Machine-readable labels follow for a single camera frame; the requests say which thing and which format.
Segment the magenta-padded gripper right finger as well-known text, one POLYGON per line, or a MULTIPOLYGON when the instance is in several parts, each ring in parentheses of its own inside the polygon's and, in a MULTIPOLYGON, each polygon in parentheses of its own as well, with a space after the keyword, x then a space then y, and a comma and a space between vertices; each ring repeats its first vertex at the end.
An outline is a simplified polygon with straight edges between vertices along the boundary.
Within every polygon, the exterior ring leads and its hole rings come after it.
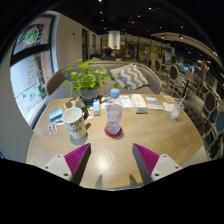
POLYGON ((167 154, 158 155, 139 144, 133 144, 132 152, 145 185, 182 169, 167 154))

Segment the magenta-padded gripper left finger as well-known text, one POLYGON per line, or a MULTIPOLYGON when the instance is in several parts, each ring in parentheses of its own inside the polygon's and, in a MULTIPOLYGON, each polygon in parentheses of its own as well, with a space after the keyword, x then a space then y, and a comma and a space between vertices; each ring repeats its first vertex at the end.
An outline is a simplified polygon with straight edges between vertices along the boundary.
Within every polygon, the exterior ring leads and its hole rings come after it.
POLYGON ((57 154, 42 169, 79 185, 90 154, 91 144, 87 143, 66 155, 57 154))

